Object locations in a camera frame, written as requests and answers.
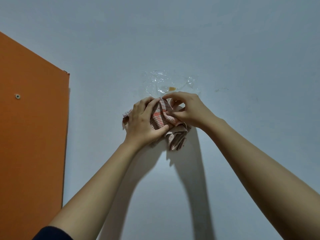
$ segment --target forearm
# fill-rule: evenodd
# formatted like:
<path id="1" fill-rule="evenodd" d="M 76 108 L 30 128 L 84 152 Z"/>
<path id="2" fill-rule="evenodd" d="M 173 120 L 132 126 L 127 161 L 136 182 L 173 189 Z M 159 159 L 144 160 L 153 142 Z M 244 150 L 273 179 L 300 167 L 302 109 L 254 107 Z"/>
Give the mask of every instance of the forearm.
<path id="1" fill-rule="evenodd" d="M 50 222 L 74 240 L 96 239 L 137 148 L 121 144 Z"/>
<path id="2" fill-rule="evenodd" d="M 283 238 L 320 239 L 320 195 L 317 192 L 225 121 L 213 116 L 203 130 Z"/>

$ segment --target clear plastic sheet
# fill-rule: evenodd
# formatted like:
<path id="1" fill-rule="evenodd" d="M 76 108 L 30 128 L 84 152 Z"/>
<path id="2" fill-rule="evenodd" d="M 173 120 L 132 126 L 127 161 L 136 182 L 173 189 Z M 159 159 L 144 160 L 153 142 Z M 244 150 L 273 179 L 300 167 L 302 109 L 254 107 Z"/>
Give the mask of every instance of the clear plastic sheet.
<path id="1" fill-rule="evenodd" d="M 143 73 L 141 96 L 159 98 L 170 92 L 189 92 L 200 94 L 196 77 L 183 76 L 176 72 L 153 71 Z"/>

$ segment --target person's left hand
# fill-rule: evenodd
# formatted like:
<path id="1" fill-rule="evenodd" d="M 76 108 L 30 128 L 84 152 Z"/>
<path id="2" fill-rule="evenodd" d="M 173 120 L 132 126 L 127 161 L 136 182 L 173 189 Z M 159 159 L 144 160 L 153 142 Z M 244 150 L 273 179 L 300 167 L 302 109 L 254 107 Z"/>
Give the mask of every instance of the person's left hand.
<path id="1" fill-rule="evenodd" d="M 156 141 L 168 130 L 169 125 L 154 130 L 150 125 L 150 117 L 153 107 L 160 101 L 160 98 L 146 97 L 134 104 L 129 115 L 127 135 L 124 143 L 134 145 L 139 149 Z"/>

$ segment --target red and white cloth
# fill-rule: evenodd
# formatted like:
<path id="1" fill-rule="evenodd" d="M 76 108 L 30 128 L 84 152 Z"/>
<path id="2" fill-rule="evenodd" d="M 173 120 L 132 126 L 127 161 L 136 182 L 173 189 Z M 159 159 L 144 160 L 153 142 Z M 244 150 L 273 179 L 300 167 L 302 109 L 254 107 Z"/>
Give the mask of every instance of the red and white cloth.
<path id="1" fill-rule="evenodd" d="M 173 109 L 166 99 L 161 99 L 152 110 L 150 125 L 155 130 L 160 129 L 165 125 L 169 125 L 169 131 L 164 137 L 168 141 L 169 150 L 176 151 L 183 147 L 190 127 L 177 118 L 167 115 L 167 111 L 173 111 Z M 131 110 L 123 115 L 122 122 L 126 128 L 128 127 L 130 113 Z"/>

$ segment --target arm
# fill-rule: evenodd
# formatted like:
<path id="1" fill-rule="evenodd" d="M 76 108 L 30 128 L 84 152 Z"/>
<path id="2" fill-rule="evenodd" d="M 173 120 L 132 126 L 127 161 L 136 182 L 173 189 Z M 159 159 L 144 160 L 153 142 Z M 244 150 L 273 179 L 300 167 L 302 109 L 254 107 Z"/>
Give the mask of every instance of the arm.
<path id="1" fill-rule="evenodd" d="M 61 209 L 49 226 L 64 230 L 74 240 L 94 240 L 111 208 L 118 187 L 135 154 L 169 129 L 153 130 L 152 108 L 159 99 L 145 98 L 133 107 L 125 141 L 108 161 Z"/>
<path id="2" fill-rule="evenodd" d="M 320 195 L 216 117 L 197 95 L 165 95 L 172 115 L 204 130 L 224 155 L 260 210 L 284 239 L 320 239 Z"/>

